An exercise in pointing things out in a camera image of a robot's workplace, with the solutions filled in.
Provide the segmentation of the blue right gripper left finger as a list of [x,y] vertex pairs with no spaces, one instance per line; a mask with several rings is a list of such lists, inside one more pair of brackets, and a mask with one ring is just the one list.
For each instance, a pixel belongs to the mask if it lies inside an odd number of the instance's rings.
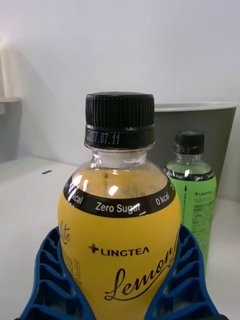
[[88,301],[64,265],[57,227],[48,233],[37,252],[31,296],[18,319],[95,319]]

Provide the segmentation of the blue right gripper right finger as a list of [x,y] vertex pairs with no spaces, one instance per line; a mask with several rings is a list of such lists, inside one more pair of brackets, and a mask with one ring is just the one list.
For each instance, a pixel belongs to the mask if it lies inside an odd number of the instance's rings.
[[146,320],[225,320],[206,287],[201,249],[185,227],[179,230],[174,263],[144,317]]

